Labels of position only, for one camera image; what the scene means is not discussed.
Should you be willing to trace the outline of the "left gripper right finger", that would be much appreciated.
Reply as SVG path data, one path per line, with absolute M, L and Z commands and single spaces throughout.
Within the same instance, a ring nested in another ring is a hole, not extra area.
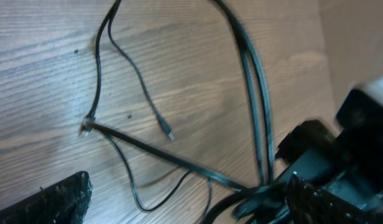
M 361 210 L 296 175 L 288 182 L 286 201 L 294 223 L 383 224 L 383 212 Z

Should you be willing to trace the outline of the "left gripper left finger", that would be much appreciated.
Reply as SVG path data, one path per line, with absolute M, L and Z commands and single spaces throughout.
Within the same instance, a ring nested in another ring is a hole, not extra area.
M 0 210 L 0 224 L 82 224 L 92 190 L 89 173 L 79 171 Z

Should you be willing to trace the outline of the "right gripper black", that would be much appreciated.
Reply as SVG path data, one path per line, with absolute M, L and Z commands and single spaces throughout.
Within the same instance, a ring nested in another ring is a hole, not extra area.
M 371 210 L 383 202 L 383 97 L 353 89 L 336 120 L 342 127 L 338 136 L 319 119 L 306 120 L 286 135 L 275 156 L 288 167 L 276 181 L 295 174 Z

